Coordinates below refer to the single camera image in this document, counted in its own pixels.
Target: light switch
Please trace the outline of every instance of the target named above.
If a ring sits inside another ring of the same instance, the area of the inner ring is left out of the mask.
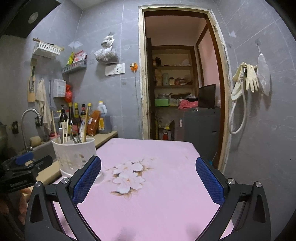
[[[123,73],[125,73],[124,63],[115,65],[115,74],[123,74]]]
[[[108,66],[106,66],[105,75],[109,76],[109,75],[115,74],[115,66],[116,65],[108,65]]]

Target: faucet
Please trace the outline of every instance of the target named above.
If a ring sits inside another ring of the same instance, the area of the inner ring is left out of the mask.
[[[24,127],[24,117],[30,111],[35,112],[37,114],[37,116],[41,120],[41,116],[40,116],[39,112],[37,110],[33,109],[33,108],[25,110],[25,112],[22,114],[22,119],[21,119],[21,122],[20,122],[20,128],[22,130],[22,138],[23,138],[23,141],[24,141],[26,152],[29,152],[29,151],[32,151],[33,150],[33,147],[31,147],[31,146],[28,147],[27,146],[26,139],[25,139],[25,133],[24,133],[24,129],[25,129],[25,127]]]

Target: wooden door frame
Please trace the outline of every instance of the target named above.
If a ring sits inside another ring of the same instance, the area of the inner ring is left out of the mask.
[[[216,18],[211,10],[203,9],[195,6],[184,5],[153,5],[141,6],[139,8],[139,55],[140,55],[140,85],[141,85],[141,103],[142,103],[142,122],[143,132],[142,138],[150,138],[150,123],[149,123],[149,99],[148,99],[148,85],[147,85],[147,56],[146,56],[146,35],[145,35],[145,15],[177,15],[177,16],[192,16],[198,18],[205,18],[209,28],[215,54],[217,58],[220,92],[221,92],[221,124],[220,135],[218,143],[218,152],[213,163],[214,167],[220,171],[224,170],[226,160],[228,158],[230,149],[230,133],[227,129],[229,119],[229,103],[230,103],[230,76],[231,69],[228,64],[228,54],[226,44],[216,21]]]

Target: metal screw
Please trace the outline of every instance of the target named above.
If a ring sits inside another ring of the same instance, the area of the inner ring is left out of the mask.
[[[67,178],[67,177],[64,177],[62,180],[61,180],[61,183],[62,184],[66,184],[66,183],[68,183],[69,182],[69,178]]]
[[[228,182],[230,185],[235,184],[235,180],[232,179],[232,178],[228,179],[227,182]]]
[[[262,187],[262,184],[261,184],[260,182],[256,182],[255,185],[256,185],[256,187],[258,187],[258,188]]]
[[[40,187],[40,185],[41,185],[41,182],[36,182],[35,183],[35,187]]]

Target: wall-mounted basket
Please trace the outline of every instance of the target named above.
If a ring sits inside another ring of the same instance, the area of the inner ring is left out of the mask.
[[[84,60],[75,62],[73,64],[69,64],[66,67],[62,68],[62,74],[76,72],[80,69],[86,69],[86,67],[87,67],[87,60],[84,59]]]
[[[61,50],[59,48],[41,41],[36,43],[33,49],[33,54],[47,58],[55,58],[56,56],[60,55],[60,53]]]

